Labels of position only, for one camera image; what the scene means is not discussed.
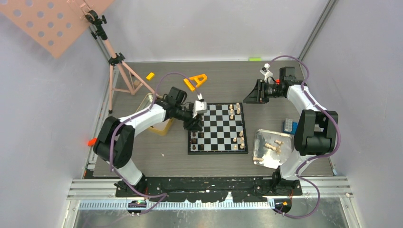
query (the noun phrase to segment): yellow bin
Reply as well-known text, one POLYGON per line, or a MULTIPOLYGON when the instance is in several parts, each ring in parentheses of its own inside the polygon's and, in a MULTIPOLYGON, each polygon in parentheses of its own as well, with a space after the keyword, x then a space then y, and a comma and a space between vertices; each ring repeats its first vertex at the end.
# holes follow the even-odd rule
MULTIPOLYGON (((149 93, 145 96, 144 100, 141 102, 139 107, 137 108, 136 112, 145 109, 149 105, 151 105, 151 102, 153 102, 153 94, 149 93)), ((157 123, 151 127, 148 128, 149 131, 156 133, 158 135, 164 136, 168 133, 169 128, 171 127, 173 122, 173 119, 167 119, 162 123, 157 123)))

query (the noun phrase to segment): tripod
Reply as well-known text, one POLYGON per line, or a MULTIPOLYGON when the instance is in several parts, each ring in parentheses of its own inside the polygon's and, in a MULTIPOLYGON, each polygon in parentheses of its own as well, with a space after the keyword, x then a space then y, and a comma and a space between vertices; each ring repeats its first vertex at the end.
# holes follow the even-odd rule
POLYGON ((108 60, 110 64, 109 68, 109 113, 112 113, 112 98, 113 98, 113 92, 118 91, 118 92, 125 92, 125 93, 130 93, 131 95, 134 95, 142 85, 147 87, 151 91, 151 93, 154 93, 154 90, 134 71, 132 70, 127 63, 125 63, 123 60, 125 57, 122 55, 122 53, 115 53, 115 50, 112 47, 111 42, 108 39, 108 36, 106 35, 104 29, 102 28, 102 23, 106 24, 106 19, 105 16, 102 15, 102 18, 100 19, 97 15, 97 13, 93 10, 90 10, 88 14, 86 14, 86 19, 96 27, 95 32, 91 32, 92 36, 94 39, 97 39, 97 37, 100 37, 102 41, 105 44, 106 49, 108 50, 109 54, 111 55, 111 58, 108 60), (125 89, 117 89, 113 88, 113 70, 114 67, 117 66, 117 69, 119 70, 120 74, 122 75, 123 80, 125 81, 128 90, 125 89), (129 78, 127 77, 125 70, 123 69, 125 67, 131 77, 130 81, 129 78), (132 76, 135 76, 137 80, 133 83, 132 76))

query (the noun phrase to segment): blue object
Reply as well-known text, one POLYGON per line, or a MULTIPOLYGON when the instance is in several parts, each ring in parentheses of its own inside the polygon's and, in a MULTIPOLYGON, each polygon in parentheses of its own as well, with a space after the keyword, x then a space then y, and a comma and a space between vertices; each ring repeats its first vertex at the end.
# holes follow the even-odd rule
POLYGON ((283 122, 283 132, 287 134, 295 134, 297 126, 298 126, 297 122, 293 122, 292 119, 286 119, 283 122))

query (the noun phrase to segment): wooden tabletop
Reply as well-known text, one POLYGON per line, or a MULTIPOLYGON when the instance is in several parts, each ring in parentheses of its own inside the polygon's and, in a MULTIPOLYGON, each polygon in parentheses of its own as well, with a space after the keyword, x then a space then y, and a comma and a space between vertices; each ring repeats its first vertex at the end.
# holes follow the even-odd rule
MULTIPOLYGON (((242 102, 252 91, 256 79, 263 78, 259 72, 265 62, 163 62, 163 63, 128 63, 142 78, 150 72, 155 77, 149 85, 155 88, 160 78, 169 72, 181 72, 187 76, 206 74, 207 81, 199 91, 208 103, 242 102)), ((295 61, 276 61, 270 70, 278 78, 281 67, 295 67, 296 76, 302 79, 302 72, 295 61)), ((159 94, 168 93, 175 86, 188 93, 187 101, 194 102, 196 93, 191 92, 180 75, 168 76, 159 87, 159 94)), ((117 88, 125 88, 119 76, 117 88)), ((113 116, 119 118, 136 112, 138 106, 149 91, 143 86, 132 96, 128 93, 115 92, 113 98, 113 116)), ((166 136, 156 135, 148 130, 134 140, 132 160, 146 176, 268 176, 274 171, 253 164, 253 144, 258 129, 282 131, 286 118, 299 120, 293 104, 285 98, 270 99, 267 104, 243 104, 246 135, 249 145, 248 154, 234 155, 188 155, 188 132, 183 129, 183 122, 174 120, 166 136)), ((305 176, 333 175, 329 160, 314 161, 303 173, 305 176)), ((98 158, 94 176, 114 176, 109 172, 106 162, 98 158)))

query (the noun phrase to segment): gray wall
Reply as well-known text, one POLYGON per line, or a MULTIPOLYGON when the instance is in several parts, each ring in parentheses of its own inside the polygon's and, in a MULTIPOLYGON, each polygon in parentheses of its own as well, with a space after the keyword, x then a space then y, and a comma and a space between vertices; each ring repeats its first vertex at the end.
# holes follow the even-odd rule
POLYGON ((105 26, 127 61, 299 56, 326 0, 119 0, 105 26))
POLYGON ((316 99, 339 113, 332 161, 368 227, 401 227, 403 1, 339 1, 305 63, 316 99))
POLYGON ((0 14, 0 227, 61 226, 108 69, 88 32, 54 59, 0 14))

